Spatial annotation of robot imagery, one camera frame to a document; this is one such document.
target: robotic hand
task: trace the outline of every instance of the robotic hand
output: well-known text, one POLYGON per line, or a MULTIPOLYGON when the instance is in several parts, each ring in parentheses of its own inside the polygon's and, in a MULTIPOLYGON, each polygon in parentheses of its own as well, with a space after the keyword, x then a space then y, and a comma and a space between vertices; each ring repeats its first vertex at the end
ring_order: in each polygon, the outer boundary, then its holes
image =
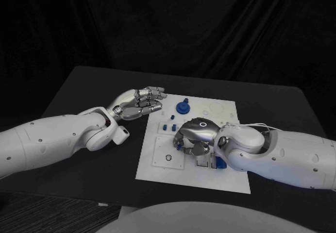
POLYGON ((210 120, 194 118, 180 127, 173 146, 194 156, 204 155, 212 146, 215 156, 233 170, 251 171, 297 187, 336 190, 336 141, 278 129, 259 133, 251 126, 266 127, 232 123, 219 127, 210 120), (183 138, 193 148, 183 147, 183 138))
POLYGON ((78 115, 34 120, 0 133, 0 177, 50 165, 80 148, 95 151, 111 140, 121 144, 129 136, 116 122, 134 120, 161 109, 167 95, 160 87, 125 91, 108 108, 95 107, 78 115))

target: blue object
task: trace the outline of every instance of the blue object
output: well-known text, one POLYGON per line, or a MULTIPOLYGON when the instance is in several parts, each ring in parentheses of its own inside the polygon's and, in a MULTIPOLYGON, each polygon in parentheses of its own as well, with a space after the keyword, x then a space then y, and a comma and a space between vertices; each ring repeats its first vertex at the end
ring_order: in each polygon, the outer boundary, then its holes
POLYGON ((179 114, 186 114, 190 111, 189 100, 184 98, 183 102, 179 102, 176 105, 176 111, 179 114))
POLYGON ((216 156, 216 167, 219 169, 225 169, 226 168, 226 163, 223 161, 223 159, 220 157, 216 156))

